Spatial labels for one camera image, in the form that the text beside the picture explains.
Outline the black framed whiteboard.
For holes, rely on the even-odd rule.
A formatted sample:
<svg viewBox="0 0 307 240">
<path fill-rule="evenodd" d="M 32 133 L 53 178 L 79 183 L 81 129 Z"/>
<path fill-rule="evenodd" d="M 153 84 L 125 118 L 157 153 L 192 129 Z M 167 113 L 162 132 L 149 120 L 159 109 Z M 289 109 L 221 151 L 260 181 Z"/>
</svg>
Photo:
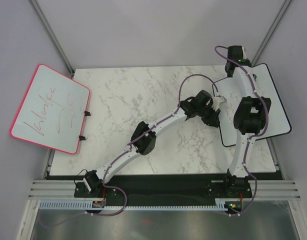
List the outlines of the black framed whiteboard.
<svg viewBox="0 0 307 240">
<path fill-rule="evenodd" d="M 271 100 L 267 130 L 264 135 L 257 139 L 263 140 L 290 133 L 292 126 L 268 66 L 265 63 L 256 65 L 252 68 L 252 73 L 256 75 L 255 85 L 258 95 Z M 222 145 L 232 147 L 236 145 L 237 141 L 234 115 L 242 99 L 241 91 L 234 83 L 233 78 L 223 78 L 217 81 L 215 85 L 220 95 L 226 99 L 226 102 L 222 103 L 219 108 L 219 129 Z"/>
</svg>

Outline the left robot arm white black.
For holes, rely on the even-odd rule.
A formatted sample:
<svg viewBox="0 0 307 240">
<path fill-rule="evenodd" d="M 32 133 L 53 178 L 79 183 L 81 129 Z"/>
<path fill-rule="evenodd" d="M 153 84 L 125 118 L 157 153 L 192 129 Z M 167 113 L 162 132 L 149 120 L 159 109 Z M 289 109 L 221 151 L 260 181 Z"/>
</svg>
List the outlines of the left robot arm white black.
<svg viewBox="0 0 307 240">
<path fill-rule="evenodd" d="M 205 125 L 218 128 L 220 105 L 226 101 L 223 96 L 211 96 L 207 91 L 201 90 L 196 96 L 181 100 L 176 109 L 161 119 L 151 123 L 141 121 L 122 153 L 111 162 L 84 175 L 85 191 L 92 197 L 100 196 L 103 188 L 107 187 L 107 183 L 117 172 L 136 158 L 150 154 L 155 148 L 157 138 L 177 124 L 199 117 Z"/>
</svg>

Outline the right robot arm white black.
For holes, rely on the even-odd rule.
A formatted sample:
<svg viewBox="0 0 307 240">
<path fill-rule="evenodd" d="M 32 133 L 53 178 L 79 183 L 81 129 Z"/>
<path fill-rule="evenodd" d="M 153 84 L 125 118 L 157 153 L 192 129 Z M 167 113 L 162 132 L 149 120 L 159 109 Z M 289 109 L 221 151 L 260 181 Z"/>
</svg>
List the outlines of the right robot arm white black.
<svg viewBox="0 0 307 240">
<path fill-rule="evenodd" d="M 251 196 L 248 183 L 250 160 L 257 137 L 266 133 L 269 124 L 271 99 L 257 93 L 256 81 L 252 74 L 252 64 L 244 47 L 232 45 L 227 48 L 225 71 L 237 84 L 241 101 L 233 117 L 237 139 L 232 162 L 227 170 L 222 191 L 227 197 Z"/>
</svg>

